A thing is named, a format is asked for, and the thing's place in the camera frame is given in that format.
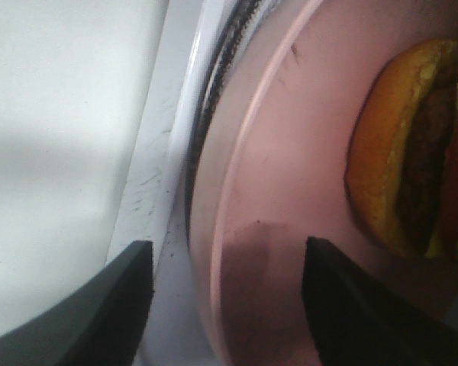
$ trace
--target pink plate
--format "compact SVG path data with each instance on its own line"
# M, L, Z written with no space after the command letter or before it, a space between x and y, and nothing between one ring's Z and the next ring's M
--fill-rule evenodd
M375 246L343 181L377 73L431 37L458 37L458 0L287 0L251 41L208 131L192 204L199 306L227 364L320 364L300 298L309 235L430 314L448 309L458 267Z

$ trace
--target hamburger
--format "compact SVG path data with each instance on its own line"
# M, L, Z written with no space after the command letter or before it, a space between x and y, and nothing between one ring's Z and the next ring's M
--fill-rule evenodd
M344 180L390 251L458 258L458 39L427 40L385 66L357 121Z

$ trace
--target white surface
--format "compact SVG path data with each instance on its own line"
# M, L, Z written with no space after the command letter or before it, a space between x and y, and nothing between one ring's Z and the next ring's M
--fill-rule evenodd
M169 2L108 262L133 240L149 239L156 270L200 89L234 4L235 0Z
M183 184L160 256L155 296L134 366L221 366L196 307L185 237Z
M0 334L105 263L165 10L0 0Z

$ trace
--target sesame-free bun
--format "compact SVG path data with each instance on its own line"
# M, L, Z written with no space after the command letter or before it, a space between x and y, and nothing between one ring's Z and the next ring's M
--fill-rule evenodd
M450 63L458 63L458 40L428 40L392 59L376 80L351 140L345 173L351 203L397 255L424 254L409 242L395 202L414 116L437 71Z

